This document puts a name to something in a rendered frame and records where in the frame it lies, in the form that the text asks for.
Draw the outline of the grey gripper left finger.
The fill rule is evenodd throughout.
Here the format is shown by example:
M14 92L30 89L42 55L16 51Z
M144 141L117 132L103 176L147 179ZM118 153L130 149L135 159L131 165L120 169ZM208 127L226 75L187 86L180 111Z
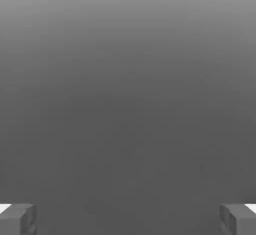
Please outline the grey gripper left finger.
M38 235L37 206L0 203L0 235Z

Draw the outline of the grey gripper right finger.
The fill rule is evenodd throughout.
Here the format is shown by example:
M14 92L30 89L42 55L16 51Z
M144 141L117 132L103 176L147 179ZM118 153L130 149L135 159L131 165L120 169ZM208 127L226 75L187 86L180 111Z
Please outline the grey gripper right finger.
M221 235L256 235L256 203L221 204Z

